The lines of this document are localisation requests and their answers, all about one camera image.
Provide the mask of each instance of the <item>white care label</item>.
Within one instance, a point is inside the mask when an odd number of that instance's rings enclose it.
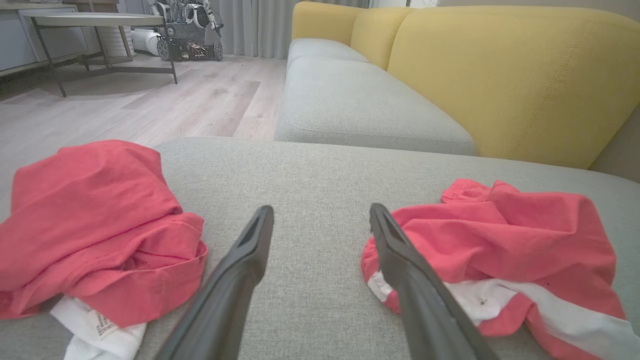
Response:
[[[118,326],[114,324],[111,320],[104,317],[104,315],[100,314],[96,310],[91,310],[87,313],[89,316],[89,321],[91,322],[92,327],[95,329],[95,332],[100,337],[100,340],[109,336],[112,332],[118,330]]]

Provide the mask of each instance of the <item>cabinet door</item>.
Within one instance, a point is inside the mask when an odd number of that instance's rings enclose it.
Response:
[[[37,61],[17,11],[0,11],[0,34],[0,70]]]
[[[76,12],[76,8],[54,8],[54,9],[29,9],[19,10],[20,19],[24,31],[29,37],[33,51],[36,54],[38,61],[46,61],[47,57],[44,54],[40,39],[33,26],[31,20],[32,15],[40,13],[68,13]],[[58,29],[41,29],[42,38],[47,45],[47,50],[51,58],[59,58],[61,56],[81,53],[87,50],[86,40],[82,33],[82,28],[58,28]]]

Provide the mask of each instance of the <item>wooden floor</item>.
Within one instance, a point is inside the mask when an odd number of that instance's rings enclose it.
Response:
[[[130,66],[169,67],[139,54]],[[68,70],[84,71],[71,65]],[[45,72],[0,83],[0,220],[16,169],[60,147],[122,139],[153,147],[187,136],[273,139],[286,60],[225,56],[169,74],[110,74],[64,83]]]

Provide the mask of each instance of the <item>curtain fold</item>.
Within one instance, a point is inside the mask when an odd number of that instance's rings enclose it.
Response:
[[[226,54],[285,59],[291,43],[293,7],[301,0],[213,0],[222,22]],[[368,0],[311,0],[367,7]]]

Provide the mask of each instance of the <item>table frame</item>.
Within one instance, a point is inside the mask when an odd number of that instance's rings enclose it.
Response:
[[[95,76],[113,74],[114,72],[144,72],[144,73],[154,73],[154,74],[173,74],[173,81],[177,84],[178,77],[175,75],[175,65],[173,64],[173,51],[171,51],[171,46],[173,45],[173,37],[169,36],[169,32],[166,30],[166,21],[163,18],[163,27],[164,33],[166,35],[166,39],[169,42],[169,61],[171,62],[171,68],[167,67],[116,67],[113,66],[112,61],[109,60],[109,56],[104,46],[102,45],[102,39],[100,39],[100,34],[98,33],[98,27],[94,26],[95,34],[98,38],[98,45],[100,45],[100,51],[97,53],[89,54],[89,55],[80,55],[79,58],[82,59],[84,63],[84,67],[86,72],[68,72],[64,73],[60,70],[56,70],[58,67],[62,67],[64,65],[55,64],[53,60],[51,60],[51,56],[49,55],[49,51],[47,50],[47,46],[44,43],[44,39],[42,38],[42,34],[40,32],[41,29],[54,29],[54,28],[76,28],[78,26],[48,26],[48,25],[38,25],[38,21],[35,17],[31,17],[33,21],[33,25],[36,29],[36,33],[38,34],[38,39],[40,39],[40,43],[42,44],[42,49],[44,50],[45,55],[47,56],[47,62],[49,63],[49,68],[53,74],[53,78],[56,80],[58,84],[58,88],[60,88],[60,92],[63,97],[67,97],[67,93],[65,89],[62,87],[62,82],[73,81],[79,79],[93,78]],[[118,27],[120,29],[120,37],[122,37],[122,41],[124,43],[124,48],[127,51],[127,57],[132,59],[131,50],[129,50],[129,42],[127,41],[127,37],[124,33],[124,28],[122,26]],[[88,59],[96,58],[98,56],[104,57],[104,65],[103,69],[91,70],[89,69]]]

